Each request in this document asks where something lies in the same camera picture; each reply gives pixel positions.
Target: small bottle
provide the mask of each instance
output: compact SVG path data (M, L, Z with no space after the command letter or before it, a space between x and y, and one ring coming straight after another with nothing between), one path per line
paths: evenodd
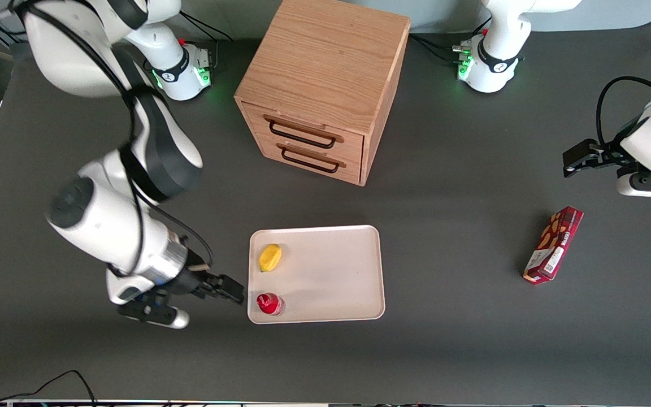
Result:
M269 315L280 315L285 310L285 301L273 293L260 294L256 302L261 311Z

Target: wooden box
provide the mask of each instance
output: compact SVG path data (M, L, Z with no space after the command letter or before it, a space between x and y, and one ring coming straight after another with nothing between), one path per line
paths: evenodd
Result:
M365 185L410 24L338 0L283 0L235 92L263 155Z

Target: plastic tray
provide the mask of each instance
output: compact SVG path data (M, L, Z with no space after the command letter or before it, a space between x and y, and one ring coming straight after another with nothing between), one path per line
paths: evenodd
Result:
M283 255L273 271L258 258L270 243ZM285 301L278 316L255 299L274 293ZM255 324L377 319L385 312L378 231L370 225L259 230L250 238L248 318Z

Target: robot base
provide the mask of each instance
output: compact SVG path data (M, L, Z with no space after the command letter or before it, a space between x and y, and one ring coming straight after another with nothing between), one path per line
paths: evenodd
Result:
M472 51L475 48L472 48L472 44L478 44L482 38L484 36L479 34L473 36L470 40L462 41L460 46L454 47L454 51L460 53L459 60L461 61L457 71L457 79L466 82L473 90L494 93L501 90L514 77L514 67L517 66L519 60L514 61L502 72L492 72L489 65L481 59L479 53Z
M189 64L176 80L168 81L168 78L160 77L155 70L152 71L157 86L176 101L194 98L211 85L210 53L207 49L199 49L192 44L185 44L183 49L189 54Z

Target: yellow fruit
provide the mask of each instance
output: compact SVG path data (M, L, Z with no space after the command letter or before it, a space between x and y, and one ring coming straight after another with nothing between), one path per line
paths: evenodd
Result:
M258 264L261 266L261 271L271 271L278 265L280 257L283 254L279 245L271 243L266 246L261 253L261 258L258 260Z

